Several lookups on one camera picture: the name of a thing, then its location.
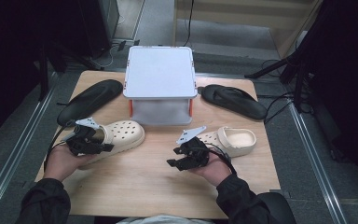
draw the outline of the black cloth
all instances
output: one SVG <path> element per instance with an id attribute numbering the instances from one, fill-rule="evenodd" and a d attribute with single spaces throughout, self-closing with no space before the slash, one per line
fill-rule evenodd
<path id="1" fill-rule="evenodd" d="M 217 186 L 217 204 L 229 223 L 279 223 L 266 204 L 249 189 L 246 181 L 230 175 Z"/>
<path id="2" fill-rule="evenodd" d="M 41 179 L 24 196 L 16 224 L 65 224 L 71 210 L 69 195 L 56 179 Z"/>
<path id="3" fill-rule="evenodd" d="M 236 175 L 222 181 L 217 191 L 216 202 L 228 216 L 229 223 L 278 223 L 249 185 Z M 55 179 L 42 179 L 22 199 L 16 223 L 66 223 L 70 209 L 70 199 L 63 184 Z"/>

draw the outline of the person's left hand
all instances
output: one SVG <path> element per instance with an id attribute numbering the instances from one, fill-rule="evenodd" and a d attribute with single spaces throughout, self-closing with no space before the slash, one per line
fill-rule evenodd
<path id="1" fill-rule="evenodd" d="M 67 145 L 58 145 L 51 150 L 43 178 L 53 178 L 63 181 L 77 167 L 90 161 L 96 155 L 75 156 Z"/>

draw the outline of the metal rail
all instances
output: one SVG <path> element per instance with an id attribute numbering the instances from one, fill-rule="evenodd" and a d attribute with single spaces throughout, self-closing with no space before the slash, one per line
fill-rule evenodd
<path id="1" fill-rule="evenodd" d="M 315 173 L 316 179 L 319 183 L 319 187 L 321 188 L 324 200 L 327 204 L 327 208 L 330 211 L 330 215 L 334 223 L 348 223 L 347 219 L 345 218 L 344 212 L 342 211 L 336 192 L 334 191 L 333 185 L 331 184 L 327 172 L 322 165 L 318 152 L 315 149 L 315 146 L 312 142 L 310 134 L 307 130 L 307 126 L 302 116 L 297 113 L 296 108 L 293 104 L 290 105 L 290 112 L 292 113 L 293 120 L 297 126 L 301 140 L 304 144 L 308 158 L 310 160 L 310 165 L 312 166 L 312 170 Z"/>
<path id="2" fill-rule="evenodd" d="M 11 177 L 16 172 L 16 168 L 19 165 L 21 158 L 34 135 L 34 131 L 36 130 L 39 121 L 43 117 L 48 107 L 48 103 L 51 100 L 51 96 L 53 95 L 55 87 L 60 78 L 61 76 L 59 74 L 55 72 L 52 74 L 50 90 L 46 94 L 45 98 L 37 104 L 33 115 L 30 117 L 28 123 L 22 131 L 19 140 L 16 143 L 16 146 L 14 146 L 10 156 L 7 159 L 7 162 L 0 172 L 0 200 L 5 193 L 5 190 L 7 189 Z"/>

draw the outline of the white plastic box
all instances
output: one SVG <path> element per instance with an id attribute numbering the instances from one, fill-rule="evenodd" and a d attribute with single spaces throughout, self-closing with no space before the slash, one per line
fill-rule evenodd
<path id="1" fill-rule="evenodd" d="M 145 125 L 191 123 L 197 96 L 193 54 L 186 47 L 130 48 L 123 94 L 131 119 Z"/>

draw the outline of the gray floor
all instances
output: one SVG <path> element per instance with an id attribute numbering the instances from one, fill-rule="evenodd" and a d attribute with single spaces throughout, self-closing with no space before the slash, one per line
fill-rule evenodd
<path id="1" fill-rule="evenodd" d="M 140 45 L 170 46 L 172 14 L 173 0 L 146 0 L 134 39 L 139 39 Z M 242 78 L 244 74 L 261 69 L 266 65 L 263 64 L 266 60 L 279 59 L 267 28 L 194 21 L 191 31 L 187 46 L 194 50 L 195 68 L 199 76 L 213 73 Z M 185 36 L 185 21 L 178 21 L 178 46 L 184 43 Z M 127 49 L 121 52 L 111 51 L 95 61 L 109 64 L 106 70 L 122 70 L 126 66 L 127 52 Z M 39 121 L 39 128 L 35 130 L 25 153 L 21 155 L 21 162 L 14 167 L 10 183 L 5 186 L 6 191 L 0 201 L 0 223 L 12 222 L 19 213 L 21 198 L 27 191 L 28 184 L 33 182 L 56 129 L 55 119 L 61 107 L 55 103 L 68 101 L 80 71 L 83 70 L 85 68 L 81 65 L 75 65 L 64 75 L 60 74 L 56 94 L 52 95 L 45 115 Z M 290 88 L 283 86 L 276 75 L 278 73 L 274 72 L 273 76 L 255 80 L 259 101 L 265 106 L 272 102 L 273 96 L 285 93 L 286 88 Z M 0 172 L 37 106 L 38 93 L 39 89 L 35 88 L 0 130 Z M 286 104 L 285 100 L 278 101 L 271 108 L 270 114 Z M 306 124 L 307 133 L 338 197 L 346 223 L 358 223 L 358 167 L 349 162 L 332 161 L 328 144 L 315 117 L 308 114 L 300 117 Z M 331 216 L 290 108 L 287 107 L 267 123 L 266 130 L 282 192 L 292 207 L 297 223 L 338 223 Z M 92 217 L 70 216 L 68 223 L 92 223 Z"/>

